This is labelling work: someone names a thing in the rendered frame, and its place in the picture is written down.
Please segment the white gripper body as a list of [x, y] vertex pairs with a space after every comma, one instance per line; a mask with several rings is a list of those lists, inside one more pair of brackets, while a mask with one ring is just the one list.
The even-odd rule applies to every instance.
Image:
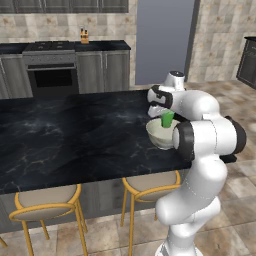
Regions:
[[150, 106], [148, 110], [148, 115], [151, 118], [161, 116], [164, 112], [164, 108], [161, 106]]

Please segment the green cup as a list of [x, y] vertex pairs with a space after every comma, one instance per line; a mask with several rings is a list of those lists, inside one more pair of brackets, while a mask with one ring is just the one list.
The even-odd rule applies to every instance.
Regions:
[[174, 118], [174, 112], [169, 111], [161, 116], [161, 126], [163, 128], [170, 128]]

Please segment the white bowl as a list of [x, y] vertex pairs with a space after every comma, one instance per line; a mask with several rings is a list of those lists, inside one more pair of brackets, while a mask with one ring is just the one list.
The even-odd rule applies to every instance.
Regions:
[[146, 130], [150, 141], [159, 149], [169, 150], [173, 147], [172, 134], [179, 121], [173, 120], [169, 128], [161, 126], [161, 119], [156, 118], [150, 120], [146, 124]]

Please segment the black marble dining island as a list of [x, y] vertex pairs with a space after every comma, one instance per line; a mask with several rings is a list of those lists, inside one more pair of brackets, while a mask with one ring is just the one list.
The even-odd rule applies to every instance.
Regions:
[[123, 177], [186, 171], [150, 142], [148, 108], [144, 90], [0, 100], [0, 234], [21, 228], [8, 217], [19, 191], [81, 184], [95, 218], [120, 213]]

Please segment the grey base cupboards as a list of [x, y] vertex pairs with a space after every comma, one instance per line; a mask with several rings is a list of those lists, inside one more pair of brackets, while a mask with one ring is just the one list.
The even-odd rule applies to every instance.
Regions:
[[78, 52], [76, 61], [80, 94], [129, 90], [129, 50]]
[[2, 55], [4, 79], [10, 98], [31, 98], [32, 89], [21, 54]]

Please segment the wooden knife block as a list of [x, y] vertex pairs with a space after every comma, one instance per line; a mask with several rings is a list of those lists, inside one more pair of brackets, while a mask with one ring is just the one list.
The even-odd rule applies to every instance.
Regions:
[[84, 28], [80, 29], [80, 41], [82, 44], [89, 43], [88, 31]]

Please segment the dark cupboard unit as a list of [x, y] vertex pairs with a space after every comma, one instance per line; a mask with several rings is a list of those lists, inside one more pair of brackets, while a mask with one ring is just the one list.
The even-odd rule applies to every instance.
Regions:
[[256, 37], [246, 37], [236, 78], [256, 90]]

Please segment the grey oven with hob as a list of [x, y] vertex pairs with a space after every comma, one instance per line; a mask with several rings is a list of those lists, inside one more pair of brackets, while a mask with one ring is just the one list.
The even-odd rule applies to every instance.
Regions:
[[22, 55], [34, 97], [79, 93], [74, 42], [37, 41], [30, 43]]

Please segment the grey wall cupboards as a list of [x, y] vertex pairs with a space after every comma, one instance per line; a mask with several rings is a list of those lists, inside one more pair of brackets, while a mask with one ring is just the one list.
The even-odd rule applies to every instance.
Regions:
[[128, 12], [129, 0], [0, 0], [0, 14]]

